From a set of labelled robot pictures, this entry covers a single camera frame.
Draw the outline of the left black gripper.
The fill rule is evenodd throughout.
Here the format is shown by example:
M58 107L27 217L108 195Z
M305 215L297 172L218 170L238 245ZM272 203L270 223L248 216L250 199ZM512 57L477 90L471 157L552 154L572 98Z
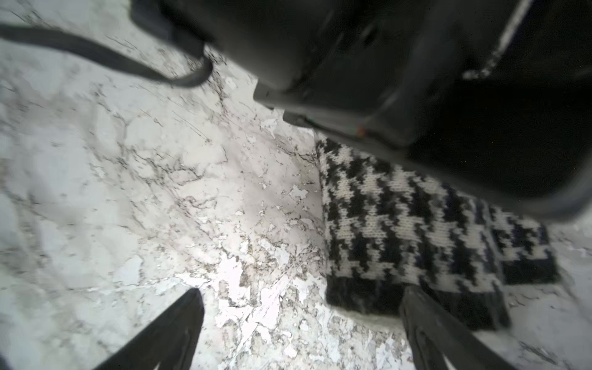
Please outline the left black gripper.
M591 209L589 1L134 1L313 129L543 220Z

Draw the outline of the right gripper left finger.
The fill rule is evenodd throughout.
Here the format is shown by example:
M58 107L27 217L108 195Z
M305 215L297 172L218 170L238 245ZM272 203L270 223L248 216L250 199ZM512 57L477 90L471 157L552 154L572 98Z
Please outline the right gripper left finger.
M188 370L204 323L200 290L191 288L98 369Z

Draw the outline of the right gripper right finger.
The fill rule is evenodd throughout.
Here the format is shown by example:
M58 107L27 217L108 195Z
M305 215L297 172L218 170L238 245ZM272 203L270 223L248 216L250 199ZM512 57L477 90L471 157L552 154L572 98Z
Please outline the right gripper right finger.
M399 312L417 369L514 369L418 287L405 289Z

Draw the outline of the black white patterned knit scarf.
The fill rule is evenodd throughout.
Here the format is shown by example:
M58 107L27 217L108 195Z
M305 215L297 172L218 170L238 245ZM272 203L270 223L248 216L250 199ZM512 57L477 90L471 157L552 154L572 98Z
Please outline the black white patterned knit scarf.
M504 289L560 279L547 228L326 137L315 142L328 304L396 316L421 288L472 330L510 326Z

